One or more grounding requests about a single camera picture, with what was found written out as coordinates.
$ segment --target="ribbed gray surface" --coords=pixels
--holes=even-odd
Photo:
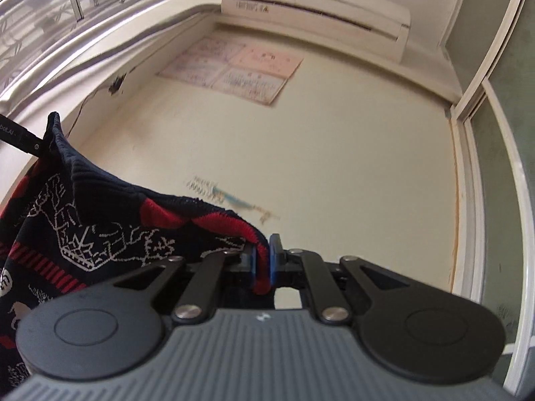
[[[177,329],[143,366],[94,383],[34,376],[7,401],[476,401],[512,400],[490,379],[435,387],[393,375],[346,328],[321,325],[307,310],[219,310]]]

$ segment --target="wall-mounted air conditioner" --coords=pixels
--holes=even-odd
[[[409,10],[387,0],[222,0],[221,13],[307,31],[396,62],[410,29]]]

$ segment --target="black strap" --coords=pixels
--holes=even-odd
[[[29,154],[39,156],[43,140],[0,114],[0,140]]]

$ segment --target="logo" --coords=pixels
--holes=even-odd
[[[262,12],[269,13],[269,7],[260,3],[249,2],[249,1],[237,1],[236,8],[242,10],[248,10],[251,12]]]
[[[10,136],[14,135],[13,130],[9,129],[8,127],[5,127],[4,125],[0,125],[0,131],[4,131],[5,133],[9,134]]]
[[[256,319],[260,322],[266,322],[267,320],[271,320],[271,315],[269,315],[269,313],[263,312],[260,315],[256,315]]]

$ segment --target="paper poster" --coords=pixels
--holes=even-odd
[[[270,104],[285,82],[286,79],[272,75],[230,67],[213,83],[212,88],[262,104]]]
[[[160,75],[270,104],[302,60],[263,46],[205,37]]]
[[[300,57],[253,45],[246,46],[230,62],[235,66],[288,79],[302,61]]]
[[[221,38],[205,37],[189,47],[186,53],[228,62],[244,48],[245,44]]]
[[[215,58],[182,54],[160,74],[196,86],[210,87],[228,65]]]

